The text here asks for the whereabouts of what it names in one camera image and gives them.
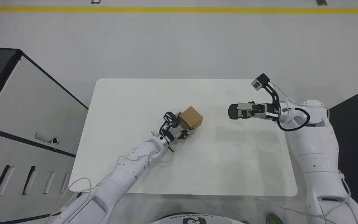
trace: cable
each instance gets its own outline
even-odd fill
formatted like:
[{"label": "cable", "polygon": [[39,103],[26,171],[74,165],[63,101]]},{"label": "cable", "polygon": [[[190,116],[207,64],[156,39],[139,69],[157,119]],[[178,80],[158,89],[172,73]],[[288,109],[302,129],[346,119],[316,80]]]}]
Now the cable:
[{"label": "cable", "polygon": [[[144,156],[148,156],[147,165],[149,165],[149,158],[151,157],[152,159],[154,159],[152,156],[153,156],[154,154],[156,154],[156,153],[158,153],[158,152],[151,153],[150,155],[142,155],[142,156],[140,156],[139,158],[137,158],[136,160],[132,160],[132,159],[127,158],[127,157],[125,157],[125,156],[119,156],[119,157],[117,158],[116,166],[112,169],[112,171],[111,171],[109,174],[107,174],[107,176],[105,176],[105,177],[104,177],[100,182],[98,182],[98,184],[96,184],[96,186],[94,186],[94,187],[92,187],[92,182],[91,182],[91,180],[90,180],[89,178],[79,178],[79,179],[75,180],[74,182],[71,183],[70,186],[67,187],[67,189],[66,189],[65,192],[63,193],[62,197],[60,198],[60,201],[58,202],[58,204],[56,205],[56,207],[54,208],[54,210],[51,212],[50,216],[49,216],[48,219],[46,220],[45,224],[48,224],[48,223],[49,223],[49,221],[50,221],[51,217],[54,215],[54,213],[55,213],[55,211],[56,211],[58,205],[61,204],[63,198],[65,197],[65,195],[66,195],[66,193],[67,193],[67,191],[70,189],[70,187],[72,187],[72,185],[73,185],[74,183],[76,183],[76,182],[78,182],[78,181],[80,181],[80,180],[83,180],[83,179],[88,180],[89,188],[88,188],[88,189],[85,189],[85,190],[81,190],[80,192],[86,192],[86,191],[88,191],[88,190],[89,190],[89,192],[88,192],[87,198],[83,201],[83,203],[81,204],[81,206],[80,206],[79,208],[77,208],[75,211],[73,211],[73,213],[72,213],[70,216],[72,216],[73,214],[75,214],[75,213],[78,211],[78,209],[82,208],[82,206],[85,204],[85,202],[89,199],[92,190],[93,190],[94,188],[98,187],[109,175],[111,175],[111,174],[113,173],[113,171],[114,171],[114,170],[116,169],[116,167],[118,166],[118,162],[119,162],[119,159],[120,159],[120,158],[125,158],[126,160],[134,161],[134,162],[135,162],[135,161],[140,160],[140,159],[141,159],[142,157],[144,157]],[[72,199],[73,199],[75,196],[77,196],[77,194],[75,194],[74,196],[71,197],[71,199],[67,202],[67,204],[65,205],[65,207],[67,207],[67,205],[72,201]]]},{"label": "cable", "polygon": [[71,184],[71,185],[65,190],[65,192],[63,193],[62,197],[60,198],[60,201],[57,203],[56,207],[55,207],[54,210],[51,212],[51,214],[50,214],[50,216],[48,217],[48,219],[46,220],[46,223],[45,223],[45,224],[49,223],[50,218],[54,215],[54,213],[55,213],[56,208],[58,207],[58,205],[61,204],[61,201],[62,201],[63,198],[65,197],[65,195],[66,195],[68,189],[69,189],[70,187],[72,187],[72,185],[73,185],[74,183],[76,183],[76,182],[78,182],[78,181],[80,181],[80,180],[83,180],[83,179],[88,180],[88,183],[89,183],[89,194],[88,194],[86,200],[81,204],[80,208],[84,205],[84,203],[85,203],[85,202],[87,201],[87,199],[90,197],[91,191],[92,191],[92,189],[93,189],[93,188],[92,188],[91,180],[90,180],[89,178],[79,178],[79,179],[75,180],[74,182],[72,182],[72,184]]},{"label": "cable", "polygon": [[280,207],[280,208],[283,208],[284,210],[288,210],[288,211],[292,211],[292,212],[296,212],[298,214],[302,214],[304,216],[312,216],[312,217],[316,217],[316,218],[321,218],[327,222],[330,222],[330,223],[333,223],[333,224],[337,224],[331,220],[328,220],[325,218],[325,216],[328,216],[333,210],[335,210],[336,208],[338,208],[339,206],[345,204],[350,198],[351,198],[351,190],[349,189],[348,187],[348,184],[346,183],[346,180],[345,180],[345,177],[344,177],[344,174],[339,170],[338,171],[341,175],[342,175],[342,181],[344,183],[344,185],[346,186],[347,188],[347,191],[348,191],[348,196],[345,198],[345,200],[343,200],[342,202],[340,202],[338,205],[334,206],[333,208],[331,208],[328,212],[326,212],[324,215],[317,215],[317,214],[310,214],[310,213],[306,213],[306,212],[301,212],[301,211],[297,211],[297,210],[294,210],[294,209],[291,209],[291,208],[286,208],[286,207],[283,207],[283,206],[279,206],[278,204],[275,204],[275,203],[271,203],[271,202],[268,202],[268,201],[265,201],[265,200],[262,200],[262,199],[258,199],[258,198],[255,198],[256,200],[260,200],[260,201],[263,201],[263,202],[266,202],[268,204],[272,204],[274,206],[277,206],[277,207]]},{"label": "cable", "polygon": [[329,117],[331,116],[331,113],[329,112],[329,108],[322,105],[322,106],[311,106],[311,105],[303,105],[303,104],[299,104],[297,102],[295,102],[293,99],[291,99],[288,95],[286,95],[277,85],[275,85],[274,83],[270,82],[273,86],[275,86],[292,104],[295,104],[297,106],[307,106],[309,108],[326,108],[327,110],[327,118],[329,120]]},{"label": "cable", "polygon": [[306,121],[305,121],[301,126],[299,126],[299,127],[297,127],[297,128],[286,129],[286,128],[283,128],[283,127],[281,126],[281,124],[280,124],[280,121],[277,120],[277,125],[279,126],[279,128],[280,128],[281,130],[283,130],[283,131],[285,131],[285,132],[293,132],[294,130],[299,130],[299,129],[303,128],[304,126],[306,126],[306,125],[309,123],[310,115],[309,115],[309,113],[307,113],[307,111],[305,111],[304,109],[301,109],[301,108],[293,108],[293,110],[302,111],[302,112],[307,116]]},{"label": "cable", "polygon": [[317,215],[315,215],[315,214],[309,214],[309,213],[305,213],[305,212],[301,212],[301,211],[296,211],[296,210],[294,210],[294,209],[286,208],[286,207],[280,206],[280,205],[275,204],[275,203],[267,202],[267,201],[262,200],[262,199],[258,199],[258,198],[255,198],[255,199],[256,199],[256,200],[260,200],[260,201],[262,201],[262,202],[266,202],[266,203],[268,203],[268,204],[272,204],[273,206],[277,206],[277,207],[279,207],[279,208],[283,208],[284,210],[287,210],[287,211],[292,211],[292,212],[295,212],[295,213],[297,213],[297,214],[301,214],[301,215],[304,215],[304,216],[312,216],[312,217],[320,218],[320,219],[323,219],[323,220],[325,220],[325,221],[327,221],[327,222],[330,222],[330,223],[332,223],[332,224],[337,224],[337,223],[335,223],[335,222],[333,222],[333,221],[331,221],[331,220],[328,220],[328,219],[323,218],[323,217],[321,217],[321,216],[317,216]]}]

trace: black cable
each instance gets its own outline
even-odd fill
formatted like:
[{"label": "black cable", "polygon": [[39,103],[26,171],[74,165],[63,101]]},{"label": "black cable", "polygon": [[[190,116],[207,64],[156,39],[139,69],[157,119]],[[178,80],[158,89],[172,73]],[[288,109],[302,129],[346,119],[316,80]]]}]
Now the black cable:
[{"label": "black cable", "polygon": [[283,128],[283,127],[281,126],[281,124],[280,124],[280,121],[277,120],[277,125],[279,126],[279,128],[280,128],[281,130],[283,130],[283,131],[285,131],[285,132],[293,132],[294,130],[301,129],[301,128],[303,128],[304,126],[306,126],[306,125],[308,124],[309,119],[310,119],[309,113],[308,113],[307,111],[305,111],[304,109],[301,109],[301,108],[294,108],[294,109],[295,109],[295,110],[302,111],[302,112],[307,116],[306,121],[305,121],[301,126],[299,126],[299,127],[297,127],[297,128],[286,129],[286,128]]}]

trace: cardboard box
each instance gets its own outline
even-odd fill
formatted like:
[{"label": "cardboard box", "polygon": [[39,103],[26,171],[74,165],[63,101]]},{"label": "cardboard box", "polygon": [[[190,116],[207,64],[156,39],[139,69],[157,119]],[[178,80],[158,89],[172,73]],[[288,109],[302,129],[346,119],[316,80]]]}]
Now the cardboard box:
[{"label": "cardboard box", "polygon": [[202,116],[192,106],[179,115],[182,126],[187,129],[198,128],[202,122]]}]

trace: white tabletop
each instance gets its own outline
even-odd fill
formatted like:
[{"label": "white tabletop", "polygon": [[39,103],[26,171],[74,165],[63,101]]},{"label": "white tabletop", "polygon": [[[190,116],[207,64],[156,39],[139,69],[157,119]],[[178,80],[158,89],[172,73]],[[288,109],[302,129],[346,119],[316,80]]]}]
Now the white tabletop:
[{"label": "white tabletop", "polygon": [[[70,183],[98,183],[120,155],[158,131],[167,111],[193,106],[202,125],[175,145],[173,161],[159,164],[129,193],[294,196],[297,186],[284,132],[258,118],[230,120],[237,102],[271,102],[253,80],[101,79],[97,82]],[[170,158],[170,152],[163,159]],[[80,181],[71,190],[88,188]]]}]

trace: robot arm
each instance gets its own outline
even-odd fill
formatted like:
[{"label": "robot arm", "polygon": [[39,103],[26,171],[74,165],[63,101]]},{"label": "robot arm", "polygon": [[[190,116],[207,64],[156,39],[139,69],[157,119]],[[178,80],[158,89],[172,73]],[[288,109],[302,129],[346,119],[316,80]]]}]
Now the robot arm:
[{"label": "robot arm", "polygon": [[[317,100],[297,104],[290,99],[279,101],[270,79],[260,75],[252,86],[264,88],[272,103],[255,102],[231,104],[231,119],[261,118],[277,122],[286,131],[286,139],[295,155],[307,186],[308,213],[334,223],[358,223],[358,205],[343,185],[344,176],[338,170],[338,142],[328,120],[326,107]],[[309,223],[326,224],[323,219],[308,216]]]},{"label": "robot arm", "polygon": [[110,223],[111,214],[118,201],[134,183],[160,162],[170,144],[186,139],[195,129],[185,129],[178,115],[167,112],[158,133],[141,143],[125,160],[115,167],[89,195],[83,194],[68,207],[63,207],[54,223]]}]

